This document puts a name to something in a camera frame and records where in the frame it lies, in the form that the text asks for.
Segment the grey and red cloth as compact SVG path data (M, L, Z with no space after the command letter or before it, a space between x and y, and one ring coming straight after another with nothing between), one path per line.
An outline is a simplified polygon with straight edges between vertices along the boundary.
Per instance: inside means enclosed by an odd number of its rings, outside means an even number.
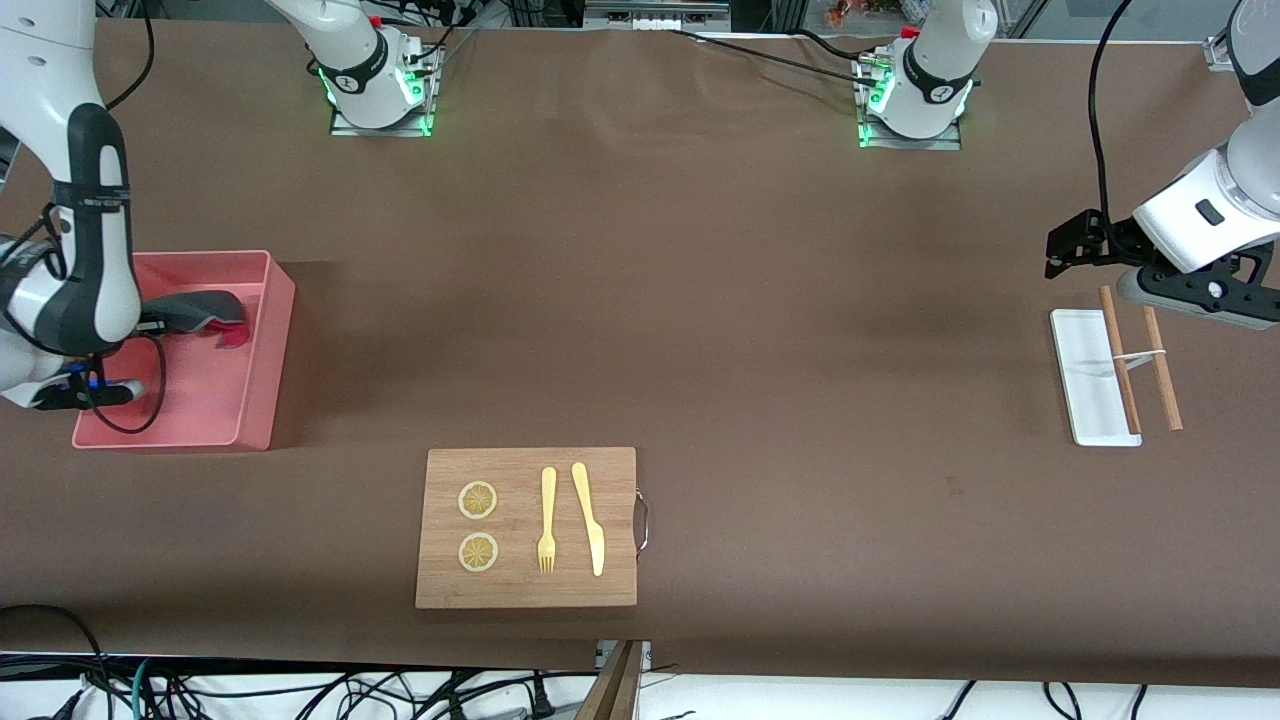
M243 304L224 290L169 293L142 302L142 320L160 334L211 334L218 348L238 348L252 340Z

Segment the pink plastic bin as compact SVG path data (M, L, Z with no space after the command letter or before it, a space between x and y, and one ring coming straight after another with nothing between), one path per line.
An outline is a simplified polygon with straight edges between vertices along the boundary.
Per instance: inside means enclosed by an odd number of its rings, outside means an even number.
M108 377L141 380L141 400L82 411L77 450L133 454L264 451L271 442L294 301L294 282L265 250L136 252L143 300L201 290L232 292L252 340L218 348L211 334L163 338L166 366L147 340L129 340L104 363Z

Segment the white rectangular tray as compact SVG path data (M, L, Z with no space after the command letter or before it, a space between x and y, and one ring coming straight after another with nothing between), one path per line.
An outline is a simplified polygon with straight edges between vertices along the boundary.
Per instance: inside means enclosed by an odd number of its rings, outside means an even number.
M1082 447L1135 448L1114 352L1100 309L1055 309L1050 314L1071 437Z

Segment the red orange object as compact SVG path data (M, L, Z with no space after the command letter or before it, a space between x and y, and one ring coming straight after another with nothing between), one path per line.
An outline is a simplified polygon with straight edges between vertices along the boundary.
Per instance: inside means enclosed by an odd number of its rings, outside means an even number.
M923 22L929 12L931 0L829 0L823 17L831 28L864 20L914 26Z

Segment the yellow plastic fork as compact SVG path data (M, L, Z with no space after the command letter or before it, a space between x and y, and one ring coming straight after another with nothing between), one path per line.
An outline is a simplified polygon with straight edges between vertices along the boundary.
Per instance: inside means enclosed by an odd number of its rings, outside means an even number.
M541 469L541 534L538 539L538 566L540 574L552 574L556 569L554 515L558 471L556 468Z

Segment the wooden cutting board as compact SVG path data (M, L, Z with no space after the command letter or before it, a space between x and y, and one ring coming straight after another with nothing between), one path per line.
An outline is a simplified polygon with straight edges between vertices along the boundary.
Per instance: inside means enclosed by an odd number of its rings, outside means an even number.
M595 519L605 533L605 566L593 575L588 533L571 465L584 462ZM540 574L541 469L558 471L556 569ZM458 492L486 480L498 492L484 519L465 518ZM637 452L631 447L434 448L428 454L415 603L430 610L614 609L637 602ZM457 559L460 542L486 532L500 544L488 571Z

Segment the grey metal device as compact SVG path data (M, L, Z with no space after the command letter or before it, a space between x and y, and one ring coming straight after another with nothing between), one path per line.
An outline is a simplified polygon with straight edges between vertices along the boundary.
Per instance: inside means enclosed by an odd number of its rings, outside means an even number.
M731 32L730 0L584 0L584 29Z

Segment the yellow plastic knife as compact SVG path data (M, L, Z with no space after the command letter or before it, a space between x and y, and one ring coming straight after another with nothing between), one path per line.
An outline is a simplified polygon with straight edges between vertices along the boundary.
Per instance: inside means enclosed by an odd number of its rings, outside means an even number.
M602 524L595 519L590 477L588 468L584 462L573 462L571 465L571 474L573 478L573 487L579 497L580 509L582 511L582 518L585 523L585 529L588 533L589 552L591 560L591 573L594 577L600 577L605 566L605 533Z

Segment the wooden board piece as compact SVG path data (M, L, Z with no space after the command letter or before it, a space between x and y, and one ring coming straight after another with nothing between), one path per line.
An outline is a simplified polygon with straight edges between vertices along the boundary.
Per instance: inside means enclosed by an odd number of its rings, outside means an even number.
M641 659L636 641L620 641L608 664L596 675L573 720L637 720Z

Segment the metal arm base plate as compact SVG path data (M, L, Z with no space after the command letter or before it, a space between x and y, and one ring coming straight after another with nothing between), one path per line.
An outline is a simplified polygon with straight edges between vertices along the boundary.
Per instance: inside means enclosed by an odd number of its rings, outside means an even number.
M959 117L965 110L973 81L923 88L899 77L896 58L864 53L851 61L856 79L869 85L855 88L859 145L864 149L940 150L961 149Z
M333 108L334 136L429 137L433 135L442 76L442 50L425 49L422 41L384 28L387 41L381 68L361 79L320 69Z

